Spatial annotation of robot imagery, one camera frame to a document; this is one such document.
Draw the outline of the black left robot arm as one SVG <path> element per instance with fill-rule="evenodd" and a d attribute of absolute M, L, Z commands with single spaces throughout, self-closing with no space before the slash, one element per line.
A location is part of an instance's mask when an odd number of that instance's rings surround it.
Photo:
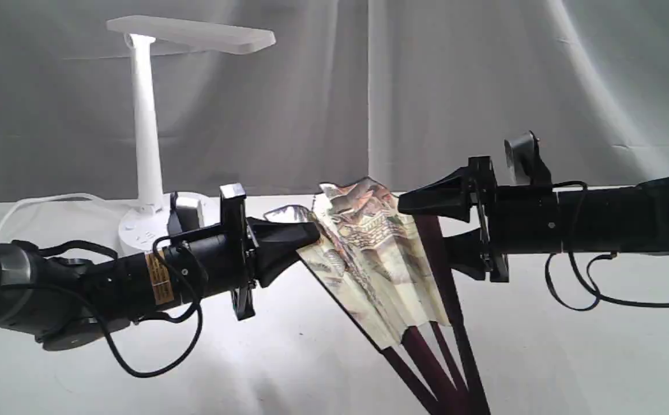
<path fill-rule="evenodd" d="M 310 222 L 248 216 L 240 184 L 220 197 L 217 224 L 158 238 L 145 253 L 121 257 L 84 240 L 0 243 L 0 328 L 63 351 L 131 324 L 182 323 L 223 293 L 237 318 L 253 317 L 252 289 L 269 286 L 320 234 Z"/>

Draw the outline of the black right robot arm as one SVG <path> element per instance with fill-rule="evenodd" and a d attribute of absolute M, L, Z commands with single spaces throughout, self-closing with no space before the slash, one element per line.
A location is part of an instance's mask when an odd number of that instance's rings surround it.
<path fill-rule="evenodd" d="M 449 268 L 479 281 L 508 282 L 509 255 L 669 255 L 669 177 L 588 191 L 499 186 L 492 160 L 471 157 L 439 181 L 401 194 L 398 209 L 463 222 L 476 209 L 479 229 L 443 243 Z"/>

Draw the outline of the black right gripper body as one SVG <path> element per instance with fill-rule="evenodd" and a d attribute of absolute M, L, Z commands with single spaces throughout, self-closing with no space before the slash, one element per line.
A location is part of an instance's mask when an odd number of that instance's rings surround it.
<path fill-rule="evenodd" d="M 490 157 L 471 157 L 471 198 L 490 253 L 491 282 L 509 281 L 509 255 L 561 252 L 558 197 L 553 187 L 499 186 Z"/>

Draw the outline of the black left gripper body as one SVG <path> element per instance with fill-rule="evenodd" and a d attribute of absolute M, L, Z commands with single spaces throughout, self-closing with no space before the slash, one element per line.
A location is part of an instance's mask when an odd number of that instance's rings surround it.
<path fill-rule="evenodd" d="M 255 316 L 253 306 L 253 252 L 245 209 L 246 192 L 240 183 L 220 187 L 219 222 L 188 231 L 179 237 L 200 267 L 195 284 L 206 299 L 229 292 L 237 320 Z"/>

